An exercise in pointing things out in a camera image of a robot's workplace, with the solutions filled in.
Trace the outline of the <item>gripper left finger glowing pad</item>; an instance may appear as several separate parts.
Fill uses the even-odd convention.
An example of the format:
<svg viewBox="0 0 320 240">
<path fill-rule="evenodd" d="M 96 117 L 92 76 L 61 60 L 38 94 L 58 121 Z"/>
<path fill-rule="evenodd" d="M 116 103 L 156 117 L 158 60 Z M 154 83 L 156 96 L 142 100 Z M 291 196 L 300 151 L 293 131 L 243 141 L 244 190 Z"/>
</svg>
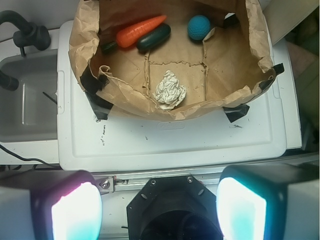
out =
<svg viewBox="0 0 320 240">
<path fill-rule="evenodd" d="M 88 171 L 0 174 L 2 240 L 96 240 L 102 213 L 102 197 Z"/>
</svg>

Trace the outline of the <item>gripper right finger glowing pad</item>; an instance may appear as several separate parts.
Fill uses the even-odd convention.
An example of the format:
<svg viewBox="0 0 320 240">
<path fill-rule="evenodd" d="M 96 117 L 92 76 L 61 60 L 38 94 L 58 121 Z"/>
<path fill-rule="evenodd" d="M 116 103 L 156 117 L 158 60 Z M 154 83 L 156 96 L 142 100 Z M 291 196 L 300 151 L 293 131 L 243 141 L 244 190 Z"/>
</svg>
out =
<svg viewBox="0 0 320 240">
<path fill-rule="evenodd" d="M 216 210 L 226 240 L 318 240 L 320 168 L 229 165 L 220 175 Z"/>
</svg>

